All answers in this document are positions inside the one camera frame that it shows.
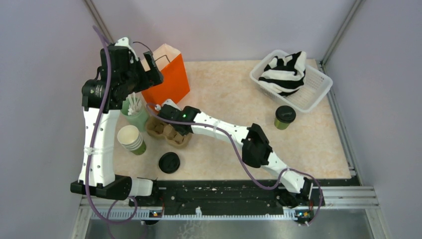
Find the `orange paper bag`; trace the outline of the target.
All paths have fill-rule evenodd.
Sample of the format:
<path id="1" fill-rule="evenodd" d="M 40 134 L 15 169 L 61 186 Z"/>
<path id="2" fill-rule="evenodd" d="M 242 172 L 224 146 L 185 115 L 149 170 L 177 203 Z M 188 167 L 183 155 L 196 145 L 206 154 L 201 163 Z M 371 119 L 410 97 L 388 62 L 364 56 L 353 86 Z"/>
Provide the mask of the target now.
<path id="1" fill-rule="evenodd" d="M 153 51 L 153 58 L 164 80 L 162 84 L 141 92 L 144 101 L 162 104 L 171 99 L 177 104 L 190 92 L 181 51 L 168 44 L 162 44 Z"/>

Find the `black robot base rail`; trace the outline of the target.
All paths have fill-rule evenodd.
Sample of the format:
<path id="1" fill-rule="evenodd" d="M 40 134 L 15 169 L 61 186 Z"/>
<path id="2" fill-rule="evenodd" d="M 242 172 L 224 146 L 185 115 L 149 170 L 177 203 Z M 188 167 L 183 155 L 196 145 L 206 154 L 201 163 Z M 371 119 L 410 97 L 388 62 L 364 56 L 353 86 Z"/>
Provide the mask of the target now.
<path id="1" fill-rule="evenodd" d="M 136 200 L 138 207 L 157 207 L 166 216 L 193 215 L 196 208 L 205 216 L 282 215 L 288 209 L 325 205 L 317 188 L 303 199 L 283 185 L 264 190 L 250 180 L 156 180 L 152 194 Z"/>

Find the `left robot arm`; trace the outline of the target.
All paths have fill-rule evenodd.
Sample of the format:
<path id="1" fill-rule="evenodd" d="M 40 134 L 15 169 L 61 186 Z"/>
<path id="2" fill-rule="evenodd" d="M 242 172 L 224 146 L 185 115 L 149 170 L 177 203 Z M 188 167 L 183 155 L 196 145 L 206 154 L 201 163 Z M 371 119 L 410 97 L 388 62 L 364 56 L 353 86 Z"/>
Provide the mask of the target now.
<path id="1" fill-rule="evenodd" d="M 163 75 L 151 51 L 141 59 L 128 37 L 100 50 L 101 65 L 97 76 L 82 87 L 82 107 L 85 119 L 84 159 L 79 178 L 72 182 L 72 193 L 111 200 L 139 197 L 148 206 L 159 201 L 159 192 L 150 179 L 117 175 L 113 169 L 115 129 L 123 102 L 132 93 L 147 90 L 163 82 Z"/>

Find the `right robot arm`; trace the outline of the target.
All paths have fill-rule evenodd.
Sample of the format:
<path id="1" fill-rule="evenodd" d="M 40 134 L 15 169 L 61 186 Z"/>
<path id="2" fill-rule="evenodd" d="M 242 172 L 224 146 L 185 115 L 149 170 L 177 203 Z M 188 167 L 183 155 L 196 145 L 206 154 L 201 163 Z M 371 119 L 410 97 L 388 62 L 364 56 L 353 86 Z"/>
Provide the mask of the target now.
<path id="1" fill-rule="evenodd" d="M 190 106 L 181 110 L 170 104 L 148 103 L 148 107 L 157 111 L 154 117 L 170 124 L 181 135 L 206 135 L 230 143 L 242 168 L 258 187 L 274 190 L 282 185 L 292 193 L 292 199 L 298 205 L 305 205 L 312 199 L 314 183 L 310 176 L 290 168 L 278 157 L 260 125 L 230 124 Z M 276 183 L 264 186 L 252 176 L 249 167 L 266 170 L 276 178 Z"/>

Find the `stack of black cup lids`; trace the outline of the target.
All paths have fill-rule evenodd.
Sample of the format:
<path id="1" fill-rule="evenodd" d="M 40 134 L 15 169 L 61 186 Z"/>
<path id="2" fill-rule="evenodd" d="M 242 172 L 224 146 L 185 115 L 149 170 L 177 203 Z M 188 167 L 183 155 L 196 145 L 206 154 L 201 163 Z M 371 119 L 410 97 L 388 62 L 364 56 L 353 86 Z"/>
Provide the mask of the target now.
<path id="1" fill-rule="evenodd" d="M 172 174 L 179 169 L 180 158 L 174 152 L 167 152 L 160 157 L 158 166 L 162 172 Z"/>

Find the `green paper coffee cup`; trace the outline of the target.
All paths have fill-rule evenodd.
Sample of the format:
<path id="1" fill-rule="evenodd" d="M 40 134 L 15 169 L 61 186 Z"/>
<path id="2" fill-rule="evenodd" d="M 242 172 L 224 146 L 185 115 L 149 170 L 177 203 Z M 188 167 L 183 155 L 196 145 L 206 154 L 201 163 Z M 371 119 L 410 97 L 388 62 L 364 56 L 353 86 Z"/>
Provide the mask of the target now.
<path id="1" fill-rule="evenodd" d="M 277 118 L 274 119 L 274 126 L 279 130 L 285 130 L 290 124 L 291 121 L 282 121 Z"/>

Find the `stack of green paper cups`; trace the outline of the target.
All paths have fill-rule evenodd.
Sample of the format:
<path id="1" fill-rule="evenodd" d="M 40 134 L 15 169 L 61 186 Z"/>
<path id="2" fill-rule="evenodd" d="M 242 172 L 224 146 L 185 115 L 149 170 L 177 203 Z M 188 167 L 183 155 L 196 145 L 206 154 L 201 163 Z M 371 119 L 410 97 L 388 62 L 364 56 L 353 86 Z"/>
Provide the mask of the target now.
<path id="1" fill-rule="evenodd" d="M 146 151 L 146 144 L 137 127 L 126 125 L 117 133 L 118 142 L 135 155 L 142 155 Z"/>

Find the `black cup lid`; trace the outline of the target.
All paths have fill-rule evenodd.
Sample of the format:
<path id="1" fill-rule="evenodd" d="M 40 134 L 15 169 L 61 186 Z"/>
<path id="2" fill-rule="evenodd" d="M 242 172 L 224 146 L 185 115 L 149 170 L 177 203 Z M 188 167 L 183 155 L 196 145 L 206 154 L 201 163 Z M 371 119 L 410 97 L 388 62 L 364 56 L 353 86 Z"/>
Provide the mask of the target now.
<path id="1" fill-rule="evenodd" d="M 275 118 L 282 123 L 292 123 L 296 116 L 296 112 L 291 106 L 280 106 L 275 111 Z"/>

